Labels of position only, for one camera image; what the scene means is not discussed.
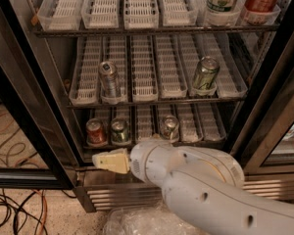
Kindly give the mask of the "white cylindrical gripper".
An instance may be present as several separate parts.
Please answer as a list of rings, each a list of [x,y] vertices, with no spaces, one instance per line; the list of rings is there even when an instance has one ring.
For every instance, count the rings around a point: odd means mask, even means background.
[[[119,174],[130,172],[130,157],[126,148],[119,148],[110,152],[103,152],[92,156],[96,168]]]

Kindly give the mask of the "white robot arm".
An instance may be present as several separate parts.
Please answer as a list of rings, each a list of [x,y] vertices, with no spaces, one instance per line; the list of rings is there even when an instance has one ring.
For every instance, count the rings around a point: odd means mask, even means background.
[[[245,191],[240,164],[223,151],[149,139],[92,161],[159,187],[171,212],[211,235],[294,235],[294,206]]]

